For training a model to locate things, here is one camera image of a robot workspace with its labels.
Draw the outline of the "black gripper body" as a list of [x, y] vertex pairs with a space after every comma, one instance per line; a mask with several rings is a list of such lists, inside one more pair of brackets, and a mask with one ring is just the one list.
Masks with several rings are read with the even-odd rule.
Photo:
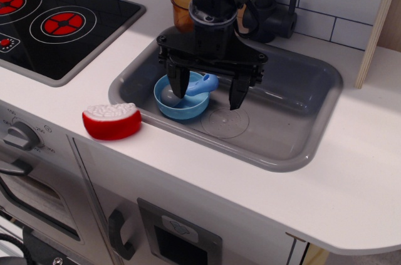
[[262, 82], [268, 57], [244, 44], [236, 35], [237, 16], [222, 22], [194, 20], [187, 33], [167, 31], [157, 38], [160, 62], [215, 75], [249, 75], [251, 86]]

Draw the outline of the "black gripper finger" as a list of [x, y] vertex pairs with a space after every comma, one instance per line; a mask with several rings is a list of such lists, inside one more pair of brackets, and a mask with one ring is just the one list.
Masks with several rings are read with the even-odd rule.
[[178, 98], [183, 98], [189, 85], [189, 69], [174, 64], [168, 64], [167, 77], [173, 94]]
[[232, 79], [229, 92], [230, 110], [241, 107], [250, 86], [251, 77], [249, 75], [238, 75]]

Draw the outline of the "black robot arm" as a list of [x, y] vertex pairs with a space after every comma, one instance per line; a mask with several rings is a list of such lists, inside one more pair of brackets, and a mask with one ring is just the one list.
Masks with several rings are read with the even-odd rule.
[[261, 82], [268, 58], [241, 41], [237, 12], [243, 6], [255, 11], [251, 0], [191, 0], [193, 30], [157, 38], [159, 63], [177, 97], [184, 96], [191, 71], [230, 76], [230, 109], [236, 110], [249, 87]]

